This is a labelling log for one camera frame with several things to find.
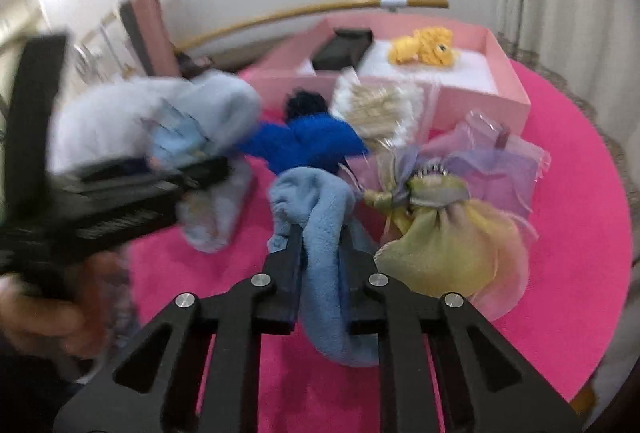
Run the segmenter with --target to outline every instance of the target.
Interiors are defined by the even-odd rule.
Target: yellow knitted toy
[[[446,27],[427,27],[392,41],[389,63],[400,65],[415,60],[434,67],[451,67],[456,61],[453,51],[453,32]]]
[[[418,58],[420,52],[420,40],[412,38],[412,36],[404,36],[392,41],[392,47],[389,51],[389,63],[393,65],[401,65],[409,63]]]

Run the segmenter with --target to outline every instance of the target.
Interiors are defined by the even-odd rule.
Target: organza bag
[[[478,148],[442,159],[449,173],[463,178],[473,198],[524,219],[531,213],[538,163],[524,155]]]
[[[454,166],[474,163],[454,159]],[[350,159],[341,176],[387,217],[385,245],[376,254],[381,272],[431,296],[460,292],[490,320],[520,300],[535,231],[518,214],[472,198],[443,161],[408,147]]]
[[[481,112],[473,111],[469,112],[465,120],[458,123],[451,132],[421,145],[420,154],[427,158],[444,157],[453,152],[467,152],[479,148],[505,150],[505,152],[530,158],[538,165],[536,179],[542,177],[551,165],[549,152],[522,137],[511,134],[507,128]]]

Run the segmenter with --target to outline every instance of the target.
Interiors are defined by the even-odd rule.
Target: yellow organza pouch
[[[440,297],[470,297],[489,285],[501,262],[526,255],[520,230],[508,214],[469,198],[465,182],[444,172],[415,174],[407,182],[406,204],[393,207],[398,194],[392,154],[379,157],[382,192],[365,191],[365,201],[381,210],[402,237],[386,243],[376,266],[411,290]]]

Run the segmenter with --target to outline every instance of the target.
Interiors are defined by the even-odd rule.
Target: white curtain
[[[640,0],[499,0],[498,31],[594,107],[640,184]]]

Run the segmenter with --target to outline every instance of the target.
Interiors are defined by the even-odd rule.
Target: blue towel
[[[329,114],[295,118],[289,126],[264,123],[238,150],[266,159],[276,175],[296,166],[337,173],[345,157],[368,153],[353,128]]]
[[[274,235],[269,251],[287,245],[290,226],[303,228],[307,266],[302,277],[300,320],[306,336],[330,360],[348,366],[378,364],[376,336],[350,336],[340,307],[338,242],[347,223],[353,247],[372,254],[376,247],[359,222],[351,218],[355,198],[342,179],[315,168],[294,168],[270,189]]]

